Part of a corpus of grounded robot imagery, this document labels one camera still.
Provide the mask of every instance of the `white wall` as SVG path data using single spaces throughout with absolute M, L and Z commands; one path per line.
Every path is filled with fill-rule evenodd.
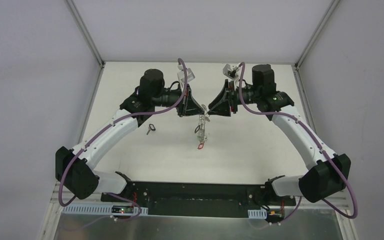
M 342 1 L 301 77 L 317 133 L 351 158 L 359 238 L 384 239 L 384 1 Z
M 98 70 L 64 1 L 0 0 L 0 239 L 38 236 Z
M 295 63 L 331 0 L 75 0 L 105 61 Z

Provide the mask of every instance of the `black joint actuator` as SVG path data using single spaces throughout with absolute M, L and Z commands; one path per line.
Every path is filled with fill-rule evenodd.
M 55 178 L 61 181 L 63 173 L 75 155 L 71 150 L 62 146 L 55 153 Z M 97 189 L 99 177 L 86 165 L 85 159 L 77 158 L 68 170 L 64 187 L 70 190 L 78 199 L 89 197 Z
M 351 161 L 345 155 L 334 155 L 333 163 L 348 179 Z M 320 201 L 330 195 L 345 189 L 346 185 L 339 174 L 328 161 L 319 161 L 298 182 L 302 195 L 311 203 Z

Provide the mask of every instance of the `metal sheet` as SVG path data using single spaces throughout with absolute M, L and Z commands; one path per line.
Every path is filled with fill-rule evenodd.
M 63 214 L 55 240 L 252 240 L 305 239 L 342 240 L 337 216 L 333 210 L 301 209 L 281 226 L 261 219 L 144 216 L 128 222 L 114 222 L 105 217 L 78 231 L 75 229 L 100 216 Z

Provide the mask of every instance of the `small metal key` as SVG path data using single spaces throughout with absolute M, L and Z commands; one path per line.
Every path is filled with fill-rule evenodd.
M 146 133 L 146 135 L 150 134 L 151 131 L 155 132 L 155 130 L 157 130 L 155 128 L 155 126 L 151 123 L 149 126 L 148 126 L 148 132 Z

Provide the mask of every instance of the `white cable clip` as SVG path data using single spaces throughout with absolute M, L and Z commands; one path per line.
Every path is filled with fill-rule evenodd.
M 328 151 L 326 150 L 326 148 L 327 148 L 326 145 L 321 145 L 321 149 L 319 149 L 318 152 L 320 154 L 323 154 L 323 151 L 325 151 L 327 153 Z
M 179 72 L 177 73 L 177 79 L 180 83 L 180 87 L 181 89 L 183 89 L 183 87 L 185 86 L 185 70 L 183 69 L 183 66 L 182 65 L 177 65 L 177 67 L 179 68 Z M 194 73 L 192 72 L 192 70 L 190 68 L 186 68 L 186 76 L 187 76 L 187 83 L 189 84 L 192 80 L 195 79 L 195 75 Z
M 296 123 L 296 124 L 298 124 L 298 122 L 302 122 L 302 121 L 303 121 L 303 118 L 300 117 L 300 116 L 295 116 L 295 115 L 294 115 L 294 117 L 296 118 L 296 120 L 295 120 L 295 123 Z

